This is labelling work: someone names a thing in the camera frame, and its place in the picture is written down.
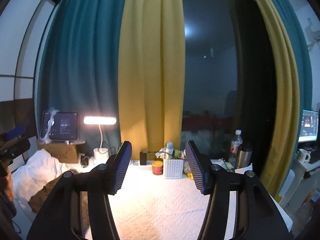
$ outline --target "teal curtain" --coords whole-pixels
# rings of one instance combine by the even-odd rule
[[[278,10],[284,26],[288,32],[290,42],[293,48],[294,57],[296,60],[299,76],[299,89],[300,89],[300,119],[302,120],[302,110],[311,110],[312,103],[312,72],[311,63],[308,52],[306,39],[303,30],[299,23],[296,13],[289,0],[272,0],[276,9]],[[297,140],[294,151],[298,147],[298,138],[300,129],[297,134]]]
[[[38,116],[54,107],[118,118],[118,48],[125,0],[61,0],[40,67]],[[117,152],[119,121],[102,126],[105,147]],[[82,151],[100,146],[98,126],[81,125]]]

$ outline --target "white lamp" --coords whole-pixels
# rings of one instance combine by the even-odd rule
[[[114,125],[117,122],[117,119],[115,117],[106,117],[106,116],[85,116],[83,122],[85,124],[95,124],[99,126],[100,135],[101,135],[101,143],[100,148],[95,148],[93,150],[94,155],[94,163],[106,163],[109,155],[106,153],[108,152],[107,148],[102,148],[102,131],[101,131],[101,125]]]

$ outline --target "hand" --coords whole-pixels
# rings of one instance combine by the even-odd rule
[[[14,192],[13,192],[13,181],[11,178],[11,172],[9,168],[7,168],[8,175],[5,177],[7,181],[7,186],[4,189],[4,193],[7,195],[8,199],[12,202],[14,200]]]

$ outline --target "lamp head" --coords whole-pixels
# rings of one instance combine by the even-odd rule
[[[83,122],[85,124],[113,125],[117,122],[117,119],[107,116],[85,116]]]

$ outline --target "yellow lid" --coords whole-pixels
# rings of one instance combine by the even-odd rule
[[[161,166],[163,166],[163,162],[162,161],[153,161],[152,166],[161,167]]]

